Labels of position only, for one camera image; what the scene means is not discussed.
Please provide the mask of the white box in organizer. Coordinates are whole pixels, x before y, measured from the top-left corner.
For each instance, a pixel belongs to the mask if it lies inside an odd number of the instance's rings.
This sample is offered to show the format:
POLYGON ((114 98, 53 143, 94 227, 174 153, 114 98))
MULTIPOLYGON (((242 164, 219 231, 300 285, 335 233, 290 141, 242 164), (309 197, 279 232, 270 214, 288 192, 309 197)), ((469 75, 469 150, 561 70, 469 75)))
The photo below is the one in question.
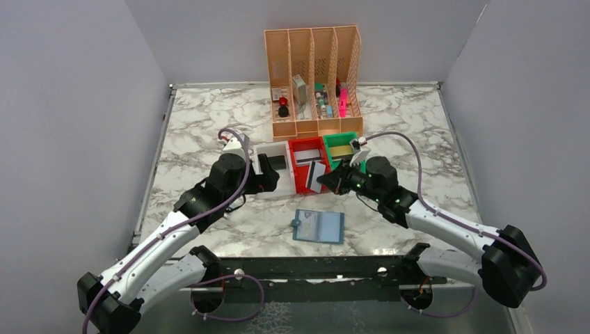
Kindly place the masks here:
POLYGON ((294 99, 298 104, 306 104, 308 101, 307 84, 300 74, 292 77, 294 99))

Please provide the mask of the black card in white bin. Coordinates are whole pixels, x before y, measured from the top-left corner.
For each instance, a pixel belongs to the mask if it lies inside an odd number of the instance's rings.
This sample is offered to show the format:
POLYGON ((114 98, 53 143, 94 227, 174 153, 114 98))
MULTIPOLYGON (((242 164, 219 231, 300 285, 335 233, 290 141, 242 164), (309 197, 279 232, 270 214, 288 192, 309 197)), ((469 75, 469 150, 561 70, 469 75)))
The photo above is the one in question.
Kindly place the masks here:
POLYGON ((287 161, 284 155, 277 155, 268 158, 270 166, 274 170, 284 170, 287 169, 287 161))

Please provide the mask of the green plastic bin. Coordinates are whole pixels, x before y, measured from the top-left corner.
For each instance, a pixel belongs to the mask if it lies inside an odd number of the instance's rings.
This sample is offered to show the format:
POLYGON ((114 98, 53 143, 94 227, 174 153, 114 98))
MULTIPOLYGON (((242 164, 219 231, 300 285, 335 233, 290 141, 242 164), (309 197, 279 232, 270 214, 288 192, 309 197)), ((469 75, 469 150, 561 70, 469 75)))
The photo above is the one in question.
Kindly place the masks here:
POLYGON ((334 170, 341 160, 352 158, 355 154, 350 142, 358 137, 355 132, 344 132, 323 136, 330 169, 334 170))

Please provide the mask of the red plastic bin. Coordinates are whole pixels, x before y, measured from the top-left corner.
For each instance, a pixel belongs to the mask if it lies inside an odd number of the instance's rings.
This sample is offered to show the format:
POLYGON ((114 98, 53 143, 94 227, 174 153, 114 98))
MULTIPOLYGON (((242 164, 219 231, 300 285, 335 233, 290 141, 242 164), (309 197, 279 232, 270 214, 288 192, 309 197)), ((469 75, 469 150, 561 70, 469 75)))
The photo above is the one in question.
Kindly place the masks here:
POLYGON ((312 193, 311 190, 306 189, 305 181, 308 176, 308 168, 309 165, 306 166, 296 166, 294 153, 295 151, 299 150, 310 150, 310 149, 319 149, 321 153, 321 162, 326 165, 326 173, 330 172, 330 165, 328 163, 328 157, 324 145, 324 140, 322 137, 312 137, 312 138, 303 138, 303 139, 295 139, 288 142, 289 144, 289 153, 292 160, 292 167, 294 171, 294 181, 296 186, 296 193, 297 194, 307 194, 312 193))

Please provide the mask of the translucent white plastic bin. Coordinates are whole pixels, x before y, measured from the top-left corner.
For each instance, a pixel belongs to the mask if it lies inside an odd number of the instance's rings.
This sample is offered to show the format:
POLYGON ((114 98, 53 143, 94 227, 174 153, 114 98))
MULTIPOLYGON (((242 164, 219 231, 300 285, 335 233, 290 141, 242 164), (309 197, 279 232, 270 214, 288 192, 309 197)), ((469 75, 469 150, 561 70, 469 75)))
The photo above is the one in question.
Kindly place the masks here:
POLYGON ((287 141, 260 143, 254 146, 255 154, 255 170, 261 173, 261 163, 257 159, 259 154, 265 154, 267 159, 269 157, 284 155, 287 161, 287 169, 274 170, 279 175, 276 189, 272 192, 264 192, 259 194, 261 199, 286 198, 296 193, 296 186, 294 183, 294 172, 292 168, 292 160, 289 153, 289 145, 287 141))

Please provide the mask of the red black stamp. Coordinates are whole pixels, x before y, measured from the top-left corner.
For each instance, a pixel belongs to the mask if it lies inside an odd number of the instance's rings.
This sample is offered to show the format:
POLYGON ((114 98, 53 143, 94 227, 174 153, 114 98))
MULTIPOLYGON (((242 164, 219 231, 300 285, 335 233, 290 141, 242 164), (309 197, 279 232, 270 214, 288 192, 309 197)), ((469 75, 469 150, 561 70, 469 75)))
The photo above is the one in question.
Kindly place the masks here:
POLYGON ((280 97, 278 100, 279 107, 278 107, 278 116, 280 118, 287 118, 290 116, 289 114, 289 100, 286 97, 280 97))

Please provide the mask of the blue leather card holder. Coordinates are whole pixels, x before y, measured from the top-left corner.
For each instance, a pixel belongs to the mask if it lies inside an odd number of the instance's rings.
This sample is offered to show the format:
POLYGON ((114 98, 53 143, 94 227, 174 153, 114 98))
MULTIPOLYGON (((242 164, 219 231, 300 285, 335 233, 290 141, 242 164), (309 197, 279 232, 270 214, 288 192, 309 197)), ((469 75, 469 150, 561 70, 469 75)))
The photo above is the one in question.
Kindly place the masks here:
POLYGON ((297 209, 290 226, 292 239, 318 244, 344 243, 345 215, 342 212, 321 212, 297 209))

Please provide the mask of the gold VIP card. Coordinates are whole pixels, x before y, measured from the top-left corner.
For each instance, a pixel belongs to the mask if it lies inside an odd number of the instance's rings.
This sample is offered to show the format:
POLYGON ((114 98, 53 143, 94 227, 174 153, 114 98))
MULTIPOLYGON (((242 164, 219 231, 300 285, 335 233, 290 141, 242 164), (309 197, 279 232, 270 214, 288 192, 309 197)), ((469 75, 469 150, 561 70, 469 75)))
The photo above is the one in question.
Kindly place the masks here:
POLYGON ((354 155, 353 148, 350 145, 330 146, 329 153, 333 161, 350 158, 354 155))

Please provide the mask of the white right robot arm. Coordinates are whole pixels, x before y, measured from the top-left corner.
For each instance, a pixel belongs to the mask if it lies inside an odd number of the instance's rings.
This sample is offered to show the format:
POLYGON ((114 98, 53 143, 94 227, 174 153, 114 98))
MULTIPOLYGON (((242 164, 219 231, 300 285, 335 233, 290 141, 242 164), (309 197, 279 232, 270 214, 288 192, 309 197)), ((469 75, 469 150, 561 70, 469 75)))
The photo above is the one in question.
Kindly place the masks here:
POLYGON ((385 157, 370 158, 365 172, 343 160, 317 180, 337 195, 353 191, 373 200, 386 221, 452 246, 421 246, 405 260, 401 273, 410 283, 427 276, 450 278, 474 285, 509 308, 517 308, 530 291, 545 284, 546 274, 521 230, 474 223, 434 207, 399 184, 396 169, 385 157))

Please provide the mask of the pink highlighter marker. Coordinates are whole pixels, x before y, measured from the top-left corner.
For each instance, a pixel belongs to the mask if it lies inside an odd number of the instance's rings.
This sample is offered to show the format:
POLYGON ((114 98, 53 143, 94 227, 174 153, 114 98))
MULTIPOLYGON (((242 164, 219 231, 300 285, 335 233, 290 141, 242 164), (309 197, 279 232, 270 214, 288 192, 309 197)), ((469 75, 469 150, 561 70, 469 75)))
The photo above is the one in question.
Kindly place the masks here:
POLYGON ((348 89, 347 88, 340 88, 340 96, 339 96, 339 115, 341 118, 346 117, 346 108, 347 108, 347 98, 348 98, 348 89))

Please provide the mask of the orange file organizer rack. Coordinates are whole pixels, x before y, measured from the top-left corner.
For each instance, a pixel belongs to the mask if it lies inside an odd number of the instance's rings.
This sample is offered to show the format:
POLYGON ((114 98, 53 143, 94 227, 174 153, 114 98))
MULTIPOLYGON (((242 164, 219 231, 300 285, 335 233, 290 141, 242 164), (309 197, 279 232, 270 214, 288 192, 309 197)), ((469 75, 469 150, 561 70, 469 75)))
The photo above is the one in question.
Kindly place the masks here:
POLYGON ((266 66, 271 94, 271 133, 274 141, 288 141, 342 132, 364 132, 357 97, 361 37, 356 25, 264 32, 266 66), (300 74, 307 84, 308 101, 294 99, 292 77, 300 74), (327 87, 334 118, 320 119, 314 84, 327 87), (346 117, 339 115, 340 88, 348 89, 346 117), (278 116, 278 100, 289 100, 287 118, 278 116))

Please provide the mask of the small bottles in organizer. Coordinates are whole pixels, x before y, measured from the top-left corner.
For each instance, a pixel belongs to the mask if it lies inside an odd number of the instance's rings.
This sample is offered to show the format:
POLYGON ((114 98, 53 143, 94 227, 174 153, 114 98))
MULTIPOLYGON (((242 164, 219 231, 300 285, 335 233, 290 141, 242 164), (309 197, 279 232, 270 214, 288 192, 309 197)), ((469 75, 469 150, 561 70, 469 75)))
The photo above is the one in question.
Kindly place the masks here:
POLYGON ((333 108, 328 98, 327 87, 319 82, 314 84, 314 97, 320 119, 334 118, 333 108))

